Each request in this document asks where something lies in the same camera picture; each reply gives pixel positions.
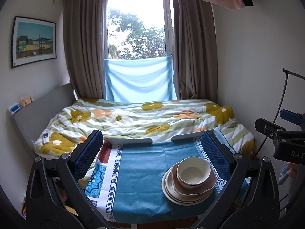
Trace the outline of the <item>person's right hand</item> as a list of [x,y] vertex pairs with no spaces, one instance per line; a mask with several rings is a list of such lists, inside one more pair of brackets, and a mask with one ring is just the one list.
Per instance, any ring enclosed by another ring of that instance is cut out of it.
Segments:
[[304,179],[304,165],[288,162],[290,168],[288,175],[293,180]]

